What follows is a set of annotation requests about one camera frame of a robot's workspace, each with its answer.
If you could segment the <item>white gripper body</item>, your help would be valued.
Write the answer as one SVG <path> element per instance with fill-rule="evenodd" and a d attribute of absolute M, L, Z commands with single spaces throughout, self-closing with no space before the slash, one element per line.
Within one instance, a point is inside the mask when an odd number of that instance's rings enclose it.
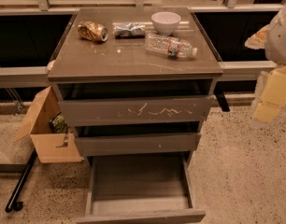
<path fill-rule="evenodd" d="M 277 66 L 271 72 L 263 71 L 256 83 L 254 100 L 250 107 L 250 126 L 263 128 L 272 122 L 286 106 L 286 66 Z"/>

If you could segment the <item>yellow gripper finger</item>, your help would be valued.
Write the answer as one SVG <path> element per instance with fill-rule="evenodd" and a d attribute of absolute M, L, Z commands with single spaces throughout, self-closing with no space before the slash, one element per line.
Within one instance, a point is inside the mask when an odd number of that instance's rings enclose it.
<path fill-rule="evenodd" d="M 286 106 L 286 66 L 276 68 L 268 74 L 261 102 L 274 107 Z"/>
<path fill-rule="evenodd" d="M 280 108 L 277 106 L 258 104 L 253 112 L 253 118 L 259 122 L 271 122 L 278 114 Z"/>

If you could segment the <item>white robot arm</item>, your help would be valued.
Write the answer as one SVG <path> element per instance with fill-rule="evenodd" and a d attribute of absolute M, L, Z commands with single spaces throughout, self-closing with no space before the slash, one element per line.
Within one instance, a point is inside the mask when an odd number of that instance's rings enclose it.
<path fill-rule="evenodd" d="M 286 106 L 286 3 L 271 22 L 249 37 L 245 46 L 264 49 L 267 60 L 276 64 L 257 78 L 251 103 L 250 126 L 263 128 Z"/>

